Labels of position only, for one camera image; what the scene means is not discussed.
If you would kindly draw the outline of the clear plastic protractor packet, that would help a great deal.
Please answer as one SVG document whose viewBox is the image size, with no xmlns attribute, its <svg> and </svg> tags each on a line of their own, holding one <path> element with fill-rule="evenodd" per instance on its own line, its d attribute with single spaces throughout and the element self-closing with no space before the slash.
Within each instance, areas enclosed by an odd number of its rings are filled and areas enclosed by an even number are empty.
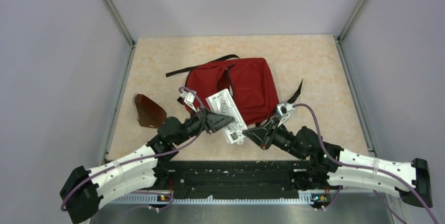
<svg viewBox="0 0 445 224">
<path fill-rule="evenodd" d="M 245 136 L 243 131 L 247 130 L 247 125 L 242 118 L 229 89 L 223 89 L 206 98 L 212 112 L 231 116 L 234 121 L 223 128 L 224 136 L 229 144 L 241 145 Z"/>
</svg>

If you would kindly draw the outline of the red student backpack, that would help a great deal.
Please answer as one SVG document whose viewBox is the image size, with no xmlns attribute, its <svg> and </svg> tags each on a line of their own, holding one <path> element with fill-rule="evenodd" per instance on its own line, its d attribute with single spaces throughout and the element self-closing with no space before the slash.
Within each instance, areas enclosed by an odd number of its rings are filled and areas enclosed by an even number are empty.
<svg viewBox="0 0 445 224">
<path fill-rule="evenodd" d="M 258 126 L 272 117 L 279 104 L 276 85 L 264 58 L 239 58 L 231 54 L 213 61 L 166 73 L 188 75 L 185 87 L 196 92 L 205 107 L 206 98 L 229 90 L 246 125 Z"/>
</svg>

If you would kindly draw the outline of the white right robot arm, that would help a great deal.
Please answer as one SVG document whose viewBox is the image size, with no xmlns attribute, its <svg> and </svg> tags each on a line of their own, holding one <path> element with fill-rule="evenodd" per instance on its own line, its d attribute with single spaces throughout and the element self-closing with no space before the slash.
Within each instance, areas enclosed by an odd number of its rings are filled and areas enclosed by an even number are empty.
<svg viewBox="0 0 445 224">
<path fill-rule="evenodd" d="M 263 125 L 247 129 L 243 135 L 262 150 L 274 145 L 307 160 L 307 168 L 291 177 L 298 190 L 356 187 L 398 197 L 415 207 L 433 206 L 429 168 L 424 159 L 393 162 L 362 155 L 320 142 L 317 133 L 306 126 L 293 134 L 283 125 Z"/>
</svg>

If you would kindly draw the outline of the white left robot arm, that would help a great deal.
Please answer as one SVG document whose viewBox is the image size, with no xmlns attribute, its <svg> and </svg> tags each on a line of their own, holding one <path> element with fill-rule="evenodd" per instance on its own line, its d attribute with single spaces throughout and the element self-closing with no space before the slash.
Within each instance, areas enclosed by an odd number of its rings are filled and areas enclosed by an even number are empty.
<svg viewBox="0 0 445 224">
<path fill-rule="evenodd" d="M 68 213 L 72 223 L 82 223 L 128 193 L 164 188 L 168 183 L 167 162 L 202 132 L 216 133 L 234 121 L 232 116 L 206 108 L 191 113 L 184 122 L 167 117 L 157 134 L 132 153 L 101 166 L 75 168 L 59 193 L 61 211 Z"/>
</svg>

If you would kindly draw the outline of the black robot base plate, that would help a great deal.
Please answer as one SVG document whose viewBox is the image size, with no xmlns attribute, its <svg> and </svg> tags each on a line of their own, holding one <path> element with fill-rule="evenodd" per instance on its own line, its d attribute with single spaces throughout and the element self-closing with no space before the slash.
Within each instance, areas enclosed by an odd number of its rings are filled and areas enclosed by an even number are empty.
<svg viewBox="0 0 445 224">
<path fill-rule="evenodd" d="M 163 175 L 142 190 L 175 199 L 296 199 L 309 190 L 338 189 L 327 176 L 309 176 L 308 161 L 169 161 L 156 170 Z"/>
</svg>

